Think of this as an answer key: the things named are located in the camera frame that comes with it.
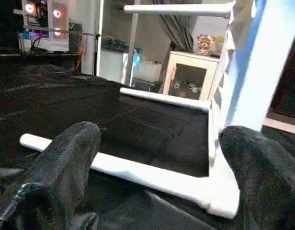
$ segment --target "stuffed toy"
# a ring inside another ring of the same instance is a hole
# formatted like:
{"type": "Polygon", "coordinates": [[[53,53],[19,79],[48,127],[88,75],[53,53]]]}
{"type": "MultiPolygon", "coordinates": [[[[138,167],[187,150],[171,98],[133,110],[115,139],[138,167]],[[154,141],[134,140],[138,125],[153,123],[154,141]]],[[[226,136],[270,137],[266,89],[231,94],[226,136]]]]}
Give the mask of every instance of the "stuffed toy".
{"type": "Polygon", "coordinates": [[[201,34],[197,36],[197,50],[195,54],[197,55],[208,55],[210,48],[213,45],[215,37],[212,35],[201,34]]]}

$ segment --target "black cloth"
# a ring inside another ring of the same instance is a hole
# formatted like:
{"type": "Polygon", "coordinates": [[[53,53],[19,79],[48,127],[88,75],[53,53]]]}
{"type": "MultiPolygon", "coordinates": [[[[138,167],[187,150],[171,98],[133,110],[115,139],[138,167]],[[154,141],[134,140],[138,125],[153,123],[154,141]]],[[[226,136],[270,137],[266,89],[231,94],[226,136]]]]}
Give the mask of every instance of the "black cloth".
{"type": "MultiPolygon", "coordinates": [[[[115,82],[50,65],[13,65],[12,68],[0,65],[2,191],[39,154],[20,146],[22,134],[53,139],[83,120],[101,129],[101,152],[197,177],[208,176],[208,115],[121,95],[120,87],[115,82]]],[[[293,148],[295,143],[291,139],[295,137],[287,137],[283,143],[290,140],[293,148]]],[[[234,164],[233,159],[237,157],[229,151],[224,151],[225,157],[234,164]]],[[[253,163],[260,167],[261,159],[264,155],[257,153],[253,163]]],[[[240,184],[246,179],[238,175],[237,178],[240,184]]],[[[248,202],[247,194],[241,192],[238,213],[228,220],[207,214],[191,201],[90,170],[85,197],[76,207],[71,226],[72,229],[79,226],[82,229],[83,226],[86,229],[269,229],[261,221],[257,224],[258,214],[248,202]]]]}
{"type": "Polygon", "coordinates": [[[0,229],[69,229],[83,200],[99,128],[80,122],[58,135],[0,201],[0,229]]]}
{"type": "Polygon", "coordinates": [[[0,1],[0,53],[19,52],[16,32],[23,30],[23,16],[14,14],[13,9],[21,9],[21,1],[0,1]]]}
{"type": "Polygon", "coordinates": [[[295,229],[295,135],[230,126],[220,144],[261,229],[295,229]]]}

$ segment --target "cable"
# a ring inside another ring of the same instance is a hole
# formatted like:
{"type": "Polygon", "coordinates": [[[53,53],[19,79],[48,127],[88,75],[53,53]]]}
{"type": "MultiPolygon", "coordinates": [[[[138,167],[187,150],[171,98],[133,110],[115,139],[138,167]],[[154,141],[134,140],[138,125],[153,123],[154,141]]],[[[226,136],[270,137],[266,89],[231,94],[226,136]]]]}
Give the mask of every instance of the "cable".
{"type": "Polygon", "coordinates": [[[47,36],[45,36],[45,35],[42,35],[42,36],[40,36],[40,37],[36,38],[36,39],[33,41],[33,43],[32,43],[32,47],[31,47],[31,51],[34,51],[34,50],[35,50],[35,48],[38,48],[38,46],[39,46],[39,44],[40,44],[40,40],[41,40],[41,38],[43,38],[43,37],[47,37],[47,36]]]}
{"type": "Polygon", "coordinates": [[[80,36],[80,39],[79,39],[79,42],[78,42],[78,46],[79,46],[79,58],[77,60],[75,70],[78,70],[79,69],[79,66],[80,66],[82,57],[86,53],[86,47],[84,47],[83,42],[82,42],[82,36],[80,36]]]}

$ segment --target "figurine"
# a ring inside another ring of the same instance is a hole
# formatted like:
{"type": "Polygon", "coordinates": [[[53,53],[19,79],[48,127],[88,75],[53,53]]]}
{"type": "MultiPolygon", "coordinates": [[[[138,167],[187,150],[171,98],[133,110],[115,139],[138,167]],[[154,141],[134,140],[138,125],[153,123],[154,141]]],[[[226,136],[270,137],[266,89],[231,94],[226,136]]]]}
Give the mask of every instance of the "figurine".
{"type": "Polygon", "coordinates": [[[215,37],[213,37],[212,35],[201,34],[200,36],[197,36],[197,39],[198,47],[195,54],[205,56],[208,55],[215,37]]]}
{"type": "Polygon", "coordinates": [[[202,91],[202,88],[201,87],[194,87],[192,89],[192,92],[199,92],[199,93],[201,93],[201,91],[202,91]]]}
{"type": "Polygon", "coordinates": [[[190,90],[192,90],[194,87],[195,87],[195,83],[194,82],[189,83],[188,88],[190,90]]]}

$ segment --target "white tube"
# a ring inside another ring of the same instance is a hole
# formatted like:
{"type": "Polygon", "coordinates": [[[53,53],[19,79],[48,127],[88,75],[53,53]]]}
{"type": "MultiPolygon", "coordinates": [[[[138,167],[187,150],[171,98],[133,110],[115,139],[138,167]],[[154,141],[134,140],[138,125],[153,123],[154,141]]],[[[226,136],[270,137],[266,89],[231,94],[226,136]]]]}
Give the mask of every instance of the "white tube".
{"type": "MultiPolygon", "coordinates": [[[[24,134],[20,138],[22,146],[37,151],[45,150],[51,142],[31,134],[24,134]]],[[[232,219],[238,210],[239,190],[233,182],[223,180],[223,177],[221,180],[214,177],[197,178],[100,152],[94,158],[91,169],[191,200],[217,216],[232,219]]]]}
{"type": "Polygon", "coordinates": [[[164,94],[154,93],[154,92],[146,92],[141,90],[121,88],[120,93],[129,95],[129,96],[143,98],[143,99],[153,100],[156,102],[173,104],[180,107],[202,110],[205,112],[208,112],[210,107],[210,101],[199,101],[199,100],[193,100],[193,99],[182,98],[182,97],[174,97],[174,96],[164,95],[164,94]]]}
{"type": "Polygon", "coordinates": [[[104,12],[104,0],[100,0],[99,11],[99,37],[97,42],[97,55],[96,55],[96,76],[100,76],[100,62],[101,62],[101,43],[102,43],[102,30],[103,30],[103,12],[104,12]]]}
{"type": "Polygon", "coordinates": [[[294,125],[284,123],[281,121],[277,121],[274,119],[270,119],[267,117],[264,119],[263,125],[295,134],[295,126],[294,125]]]}
{"type": "Polygon", "coordinates": [[[225,4],[126,5],[126,13],[196,15],[229,18],[234,2],[225,4]]]}

